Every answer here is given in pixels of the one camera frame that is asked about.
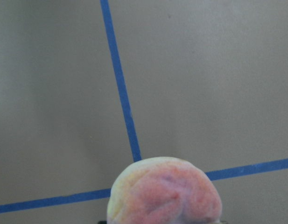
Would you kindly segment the pink yellow peach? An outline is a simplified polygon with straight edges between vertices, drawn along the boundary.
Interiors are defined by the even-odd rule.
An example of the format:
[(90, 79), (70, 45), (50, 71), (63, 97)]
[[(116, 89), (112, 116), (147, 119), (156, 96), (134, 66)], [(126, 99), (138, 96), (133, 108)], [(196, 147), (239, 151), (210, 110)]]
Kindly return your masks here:
[(107, 205), (109, 224), (218, 224), (221, 215), (221, 198), (208, 176), (174, 157), (129, 165)]

